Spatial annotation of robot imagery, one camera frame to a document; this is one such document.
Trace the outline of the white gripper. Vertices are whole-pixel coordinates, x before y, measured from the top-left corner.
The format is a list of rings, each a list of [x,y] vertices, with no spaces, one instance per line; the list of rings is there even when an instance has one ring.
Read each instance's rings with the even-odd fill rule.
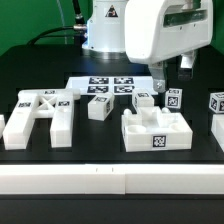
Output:
[[[166,90],[166,76],[165,65],[157,62],[182,54],[178,79],[189,81],[196,56],[186,52],[211,42],[213,1],[200,0],[197,9],[192,9],[192,3],[193,0],[129,0],[126,5],[127,56],[133,63],[153,64],[149,71],[158,93]]]

